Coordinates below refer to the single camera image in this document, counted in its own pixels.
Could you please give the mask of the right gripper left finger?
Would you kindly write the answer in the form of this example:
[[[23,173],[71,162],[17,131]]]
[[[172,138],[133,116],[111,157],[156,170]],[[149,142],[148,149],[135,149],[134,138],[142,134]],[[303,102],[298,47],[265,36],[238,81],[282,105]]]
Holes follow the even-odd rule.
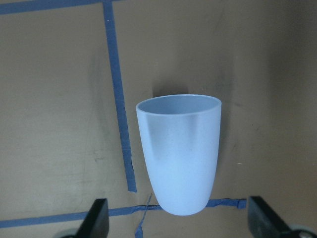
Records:
[[[78,238],[106,238],[109,232],[108,202],[96,199],[77,231]]]

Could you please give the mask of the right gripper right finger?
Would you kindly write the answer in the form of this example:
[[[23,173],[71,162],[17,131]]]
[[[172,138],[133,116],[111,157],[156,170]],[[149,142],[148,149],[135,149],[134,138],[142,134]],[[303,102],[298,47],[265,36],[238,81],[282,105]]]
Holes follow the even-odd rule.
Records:
[[[248,228],[254,238],[285,238],[289,226],[260,196],[248,199]]]

